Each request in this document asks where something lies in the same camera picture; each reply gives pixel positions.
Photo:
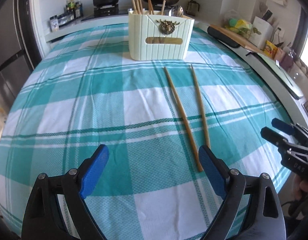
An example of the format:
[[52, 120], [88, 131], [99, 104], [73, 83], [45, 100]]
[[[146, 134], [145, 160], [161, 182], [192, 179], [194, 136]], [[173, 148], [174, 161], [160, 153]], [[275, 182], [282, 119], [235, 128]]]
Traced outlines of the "right hand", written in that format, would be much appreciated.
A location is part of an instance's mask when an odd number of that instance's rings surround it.
[[308, 181], [302, 179], [297, 174], [293, 180], [293, 196], [295, 200], [302, 198], [302, 193], [308, 193]]

